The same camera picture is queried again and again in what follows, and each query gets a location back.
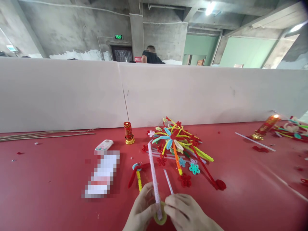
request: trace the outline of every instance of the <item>red candle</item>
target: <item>red candle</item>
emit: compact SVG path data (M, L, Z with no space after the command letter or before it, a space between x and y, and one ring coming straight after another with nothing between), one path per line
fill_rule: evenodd
M135 142L135 139L132 133L132 125L130 122L124 122L124 130L125 130L126 144L133 144Z
M270 116L267 121L265 121L262 126L255 131L255 133L252 135L254 139L257 140L263 140L263 137L266 135L266 133L277 123L279 120L279 115L272 115Z

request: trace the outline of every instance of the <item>hand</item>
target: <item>hand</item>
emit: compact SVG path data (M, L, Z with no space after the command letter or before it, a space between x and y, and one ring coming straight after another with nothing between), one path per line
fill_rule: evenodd
M143 186L128 216L123 231L144 231L158 207L155 204L153 182Z
M168 196L165 203L164 210L177 231L223 231L189 195L174 194Z

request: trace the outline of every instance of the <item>green exit sign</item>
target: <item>green exit sign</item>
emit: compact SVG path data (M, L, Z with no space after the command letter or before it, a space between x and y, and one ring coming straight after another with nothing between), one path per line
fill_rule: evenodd
M115 35L115 39L123 39L122 35Z

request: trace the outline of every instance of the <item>black clothing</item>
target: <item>black clothing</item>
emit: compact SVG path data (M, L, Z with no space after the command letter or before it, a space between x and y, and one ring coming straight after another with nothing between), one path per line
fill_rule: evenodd
M145 55L147 57L148 63L165 64L155 53L145 50L143 51L142 55Z

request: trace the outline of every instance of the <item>white partition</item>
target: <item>white partition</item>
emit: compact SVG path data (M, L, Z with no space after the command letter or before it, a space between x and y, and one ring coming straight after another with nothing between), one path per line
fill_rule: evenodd
M0 58L0 133L122 127L117 62Z
M308 71L120 63L129 121L157 126L263 121L308 110Z

